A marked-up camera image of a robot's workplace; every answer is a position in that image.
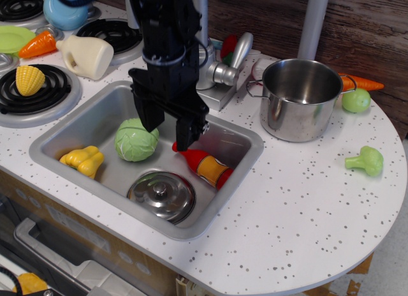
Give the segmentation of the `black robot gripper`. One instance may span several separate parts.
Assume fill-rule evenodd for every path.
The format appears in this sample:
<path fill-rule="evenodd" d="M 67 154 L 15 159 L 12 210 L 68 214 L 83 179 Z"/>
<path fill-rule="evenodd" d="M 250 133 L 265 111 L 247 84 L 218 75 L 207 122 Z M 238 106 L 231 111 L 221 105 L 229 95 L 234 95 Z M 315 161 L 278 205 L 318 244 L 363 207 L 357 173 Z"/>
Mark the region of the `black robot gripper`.
<path fill-rule="evenodd" d="M 196 92 L 202 46 L 196 37 L 185 43 L 145 37 L 142 58 L 147 69 L 129 70 L 143 127 L 152 132 L 164 121 L 165 114 L 176 118 L 178 151 L 186 151 L 208 130 L 208 107 Z"/>

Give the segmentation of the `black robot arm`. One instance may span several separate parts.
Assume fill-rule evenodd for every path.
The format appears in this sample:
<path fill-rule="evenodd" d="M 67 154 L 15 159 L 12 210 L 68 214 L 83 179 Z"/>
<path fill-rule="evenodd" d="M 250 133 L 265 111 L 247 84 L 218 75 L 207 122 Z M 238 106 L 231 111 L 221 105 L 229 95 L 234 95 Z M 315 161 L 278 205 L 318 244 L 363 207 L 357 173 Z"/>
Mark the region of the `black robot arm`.
<path fill-rule="evenodd" d="M 129 18 L 143 37 L 147 67 L 129 76 L 144 128 L 156 129 L 166 115 L 176 118 L 178 151 L 186 151 L 208 127 L 209 108 L 196 92 L 201 64 L 196 38 L 200 14 L 193 0 L 126 0 Z"/>

